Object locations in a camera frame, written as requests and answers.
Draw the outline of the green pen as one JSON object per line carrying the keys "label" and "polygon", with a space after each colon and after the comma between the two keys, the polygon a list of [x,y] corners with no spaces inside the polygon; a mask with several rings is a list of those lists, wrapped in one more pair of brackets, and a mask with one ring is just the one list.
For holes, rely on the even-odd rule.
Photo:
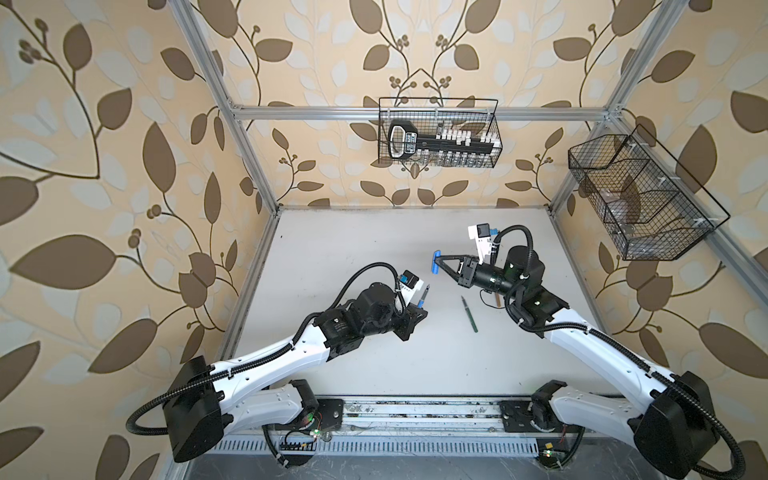
{"label": "green pen", "polygon": [[470,326],[471,326],[473,332],[475,334],[479,333],[478,326],[477,326],[476,321],[475,321],[475,319],[473,317],[473,314],[471,312],[469,304],[468,304],[467,300],[463,296],[461,296],[461,302],[462,302],[462,306],[464,308],[465,314],[466,314],[466,316],[468,318],[468,321],[470,323]]}

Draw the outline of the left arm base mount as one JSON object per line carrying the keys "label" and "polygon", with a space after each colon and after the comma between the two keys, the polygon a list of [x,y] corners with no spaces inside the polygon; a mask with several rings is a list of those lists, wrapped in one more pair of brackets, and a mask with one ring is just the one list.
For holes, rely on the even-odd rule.
{"label": "left arm base mount", "polygon": [[283,468],[306,464],[318,451],[322,441],[331,440],[343,422],[345,402],[340,398],[321,398],[315,405],[303,408],[288,424],[262,427],[266,446]]}

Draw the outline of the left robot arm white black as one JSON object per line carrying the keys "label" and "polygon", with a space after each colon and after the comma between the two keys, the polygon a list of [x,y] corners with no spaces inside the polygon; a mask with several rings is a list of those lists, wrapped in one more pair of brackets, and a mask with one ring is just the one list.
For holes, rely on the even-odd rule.
{"label": "left robot arm white black", "polygon": [[310,314],[284,342],[213,364],[201,356],[187,361],[162,404],[174,461],[191,461],[238,430],[309,425],[317,401],[295,374],[356,350],[369,336],[394,333],[406,341],[426,316],[374,282],[357,298]]}

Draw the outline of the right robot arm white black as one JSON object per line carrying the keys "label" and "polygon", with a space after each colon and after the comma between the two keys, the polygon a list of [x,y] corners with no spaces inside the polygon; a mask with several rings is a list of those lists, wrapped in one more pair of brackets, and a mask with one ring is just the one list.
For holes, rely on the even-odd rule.
{"label": "right robot arm white black", "polygon": [[433,264],[463,287],[502,295],[522,330],[567,350],[620,393],[604,397],[551,381],[532,397],[544,423],[556,419],[620,440],[670,478],[692,470],[712,478],[743,474],[738,442],[715,415],[707,384],[690,372],[676,375],[591,326],[543,286],[545,266],[535,251],[513,247],[502,267],[469,255],[437,254]]}

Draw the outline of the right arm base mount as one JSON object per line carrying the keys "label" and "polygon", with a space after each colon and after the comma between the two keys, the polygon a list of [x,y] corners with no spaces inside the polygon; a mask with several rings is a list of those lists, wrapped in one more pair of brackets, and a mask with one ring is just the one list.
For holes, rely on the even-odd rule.
{"label": "right arm base mount", "polygon": [[538,400],[504,400],[499,409],[505,433],[543,434],[536,440],[536,461],[541,467],[563,470],[571,464],[583,442],[584,427],[561,422]]}

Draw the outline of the blue pen cap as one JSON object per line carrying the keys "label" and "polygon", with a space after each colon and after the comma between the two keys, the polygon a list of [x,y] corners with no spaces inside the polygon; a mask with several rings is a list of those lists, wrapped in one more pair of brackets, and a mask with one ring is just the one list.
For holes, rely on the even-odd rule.
{"label": "blue pen cap", "polygon": [[437,263],[437,260],[438,260],[440,257],[441,257],[441,251],[440,251],[440,250],[436,250],[436,251],[433,253],[433,256],[432,256],[432,263],[431,263],[431,271],[432,271],[432,273],[433,273],[434,275],[437,275],[437,274],[439,273],[439,271],[440,271],[440,267],[439,267],[439,265],[438,265],[438,263]]}

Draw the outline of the blue pen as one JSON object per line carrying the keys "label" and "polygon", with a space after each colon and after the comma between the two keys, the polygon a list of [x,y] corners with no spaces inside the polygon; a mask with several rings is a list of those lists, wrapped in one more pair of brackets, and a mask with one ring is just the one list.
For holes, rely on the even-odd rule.
{"label": "blue pen", "polygon": [[423,293],[422,293],[422,295],[421,295],[421,297],[420,297],[420,299],[419,299],[419,302],[418,302],[418,304],[417,304],[417,308],[420,308],[420,309],[422,309],[422,308],[423,308],[423,306],[424,306],[424,303],[425,303],[425,300],[426,300],[426,298],[427,298],[427,295],[428,295],[429,291],[430,291],[430,285],[428,284],[428,285],[427,285],[427,286],[424,288],[424,291],[423,291]]}

